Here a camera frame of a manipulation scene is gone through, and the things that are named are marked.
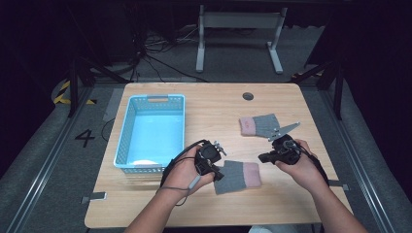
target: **blue plastic basket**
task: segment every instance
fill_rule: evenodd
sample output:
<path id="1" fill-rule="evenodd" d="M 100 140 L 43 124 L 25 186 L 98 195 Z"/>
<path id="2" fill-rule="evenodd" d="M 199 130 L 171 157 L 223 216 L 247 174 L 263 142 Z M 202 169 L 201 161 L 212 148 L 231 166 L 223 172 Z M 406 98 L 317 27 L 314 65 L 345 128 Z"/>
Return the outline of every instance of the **blue plastic basket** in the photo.
<path id="1" fill-rule="evenodd" d="M 161 173 L 184 145 L 184 95 L 133 95 L 114 164 L 124 173 Z"/>

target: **person's left hand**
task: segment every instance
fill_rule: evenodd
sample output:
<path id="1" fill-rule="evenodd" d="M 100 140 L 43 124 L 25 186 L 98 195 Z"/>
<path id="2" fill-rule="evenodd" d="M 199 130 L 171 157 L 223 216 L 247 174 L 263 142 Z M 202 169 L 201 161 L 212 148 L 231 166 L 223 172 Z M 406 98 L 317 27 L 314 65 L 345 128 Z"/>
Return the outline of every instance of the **person's left hand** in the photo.
<path id="1" fill-rule="evenodd" d="M 182 155 L 176 162 L 174 168 L 167 176 L 163 187 L 178 187 L 181 189 L 189 188 L 190 183 L 198 176 L 196 168 L 194 166 L 194 156 L 196 151 L 200 149 L 200 146 L 196 146 Z M 211 183 L 215 177 L 215 173 L 208 173 L 201 176 L 199 182 L 189 191 L 189 195 L 193 194 L 200 187 Z M 188 192 L 184 190 L 173 189 L 174 192 L 180 194 L 180 199 L 187 196 Z"/>

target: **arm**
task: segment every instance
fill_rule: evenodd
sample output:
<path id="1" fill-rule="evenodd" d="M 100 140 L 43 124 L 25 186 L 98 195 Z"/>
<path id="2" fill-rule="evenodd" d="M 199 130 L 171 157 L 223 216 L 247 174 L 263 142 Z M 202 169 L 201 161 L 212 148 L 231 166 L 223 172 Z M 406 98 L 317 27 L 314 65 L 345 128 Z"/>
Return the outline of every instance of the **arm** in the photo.
<path id="1" fill-rule="evenodd" d="M 312 153 L 305 141 L 296 141 Z M 366 229 L 330 190 L 308 156 L 302 154 L 294 165 L 277 161 L 276 166 L 309 191 L 326 232 L 366 232 Z"/>
<path id="2" fill-rule="evenodd" d="M 211 183 L 213 173 L 202 176 L 199 182 L 191 190 L 181 190 L 189 187 L 196 178 L 197 171 L 194 167 L 194 155 L 198 148 L 189 150 L 182 156 L 180 162 L 176 163 L 166 181 L 157 194 L 152 198 L 143 211 L 130 223 L 125 232 L 162 232 L 173 208 L 187 195 L 193 194 L 201 186 Z"/>

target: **wooden table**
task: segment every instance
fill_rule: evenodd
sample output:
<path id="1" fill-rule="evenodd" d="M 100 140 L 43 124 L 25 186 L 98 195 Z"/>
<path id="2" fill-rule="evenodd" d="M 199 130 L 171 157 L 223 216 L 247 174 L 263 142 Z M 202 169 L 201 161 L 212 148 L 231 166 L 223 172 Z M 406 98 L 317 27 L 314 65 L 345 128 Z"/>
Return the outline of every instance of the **wooden table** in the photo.
<path id="1" fill-rule="evenodd" d="M 252 101 L 242 95 L 250 92 Z M 94 192 L 107 199 L 89 204 L 85 223 L 90 228 L 125 227 L 146 206 L 158 188 L 161 175 L 126 175 L 114 166 L 124 112 L 134 94 L 180 93 L 186 96 L 186 146 L 206 139 L 219 141 L 227 160 L 256 162 L 262 186 L 216 195 L 212 183 L 176 207 L 167 226 L 254 225 L 320 222 L 313 200 L 305 189 L 258 155 L 271 151 L 271 143 L 240 134 L 240 117 L 275 114 L 281 126 L 300 121 L 290 135 L 308 142 L 330 180 L 338 180 L 314 120 L 296 84 L 292 83 L 133 83 L 128 84 L 97 177 Z M 351 210 L 341 187 L 333 192 Z"/>

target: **round hole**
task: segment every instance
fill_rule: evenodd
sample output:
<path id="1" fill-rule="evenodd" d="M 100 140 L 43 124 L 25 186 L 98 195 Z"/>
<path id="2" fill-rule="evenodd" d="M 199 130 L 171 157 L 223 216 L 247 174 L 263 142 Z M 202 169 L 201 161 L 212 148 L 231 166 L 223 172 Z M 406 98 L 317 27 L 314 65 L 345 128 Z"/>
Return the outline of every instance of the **round hole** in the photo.
<path id="1" fill-rule="evenodd" d="M 242 96 L 245 100 L 248 100 L 248 101 L 251 101 L 254 99 L 254 94 L 252 94 L 251 92 L 245 92 L 243 93 Z"/>

